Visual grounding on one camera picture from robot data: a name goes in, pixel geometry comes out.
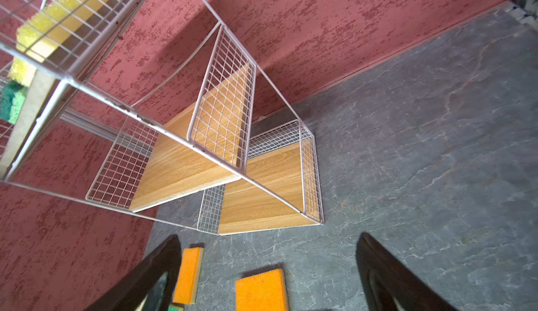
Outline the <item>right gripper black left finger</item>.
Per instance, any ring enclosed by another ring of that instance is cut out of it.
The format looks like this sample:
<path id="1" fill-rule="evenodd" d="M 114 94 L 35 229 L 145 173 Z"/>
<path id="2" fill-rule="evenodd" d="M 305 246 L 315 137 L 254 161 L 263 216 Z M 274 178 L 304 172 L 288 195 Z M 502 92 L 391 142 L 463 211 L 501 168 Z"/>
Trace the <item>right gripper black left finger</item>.
<path id="1" fill-rule="evenodd" d="M 168 310 L 181 263 L 182 246 L 172 234 L 86 309 Z"/>

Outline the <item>yellow sponge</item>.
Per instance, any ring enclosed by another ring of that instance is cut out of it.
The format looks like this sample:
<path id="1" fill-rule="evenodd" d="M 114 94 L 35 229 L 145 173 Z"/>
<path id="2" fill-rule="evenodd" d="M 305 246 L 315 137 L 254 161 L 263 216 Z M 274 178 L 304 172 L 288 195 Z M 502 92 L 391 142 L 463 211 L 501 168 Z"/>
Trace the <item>yellow sponge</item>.
<path id="1" fill-rule="evenodd" d="M 1 0 L 1 83 L 29 87 L 40 66 L 74 72 L 131 0 Z"/>

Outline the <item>dark green sponge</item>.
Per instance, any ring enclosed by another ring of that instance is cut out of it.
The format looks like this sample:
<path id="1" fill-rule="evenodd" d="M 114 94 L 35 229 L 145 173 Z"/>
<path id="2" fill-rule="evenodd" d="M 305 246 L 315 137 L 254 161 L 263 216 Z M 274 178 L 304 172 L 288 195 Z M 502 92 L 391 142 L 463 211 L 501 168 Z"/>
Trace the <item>dark green sponge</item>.
<path id="1" fill-rule="evenodd" d="M 1 92 L 1 119 L 15 124 L 27 96 L 28 88 L 10 80 Z"/>

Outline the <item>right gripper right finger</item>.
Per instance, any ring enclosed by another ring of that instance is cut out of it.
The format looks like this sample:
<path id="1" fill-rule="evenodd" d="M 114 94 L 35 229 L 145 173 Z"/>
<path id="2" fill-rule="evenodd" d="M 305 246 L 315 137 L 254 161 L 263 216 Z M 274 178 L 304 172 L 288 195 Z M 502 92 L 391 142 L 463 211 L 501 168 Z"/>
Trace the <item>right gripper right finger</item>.
<path id="1" fill-rule="evenodd" d="M 356 260 L 370 310 L 455 309 L 367 232 L 357 242 Z"/>

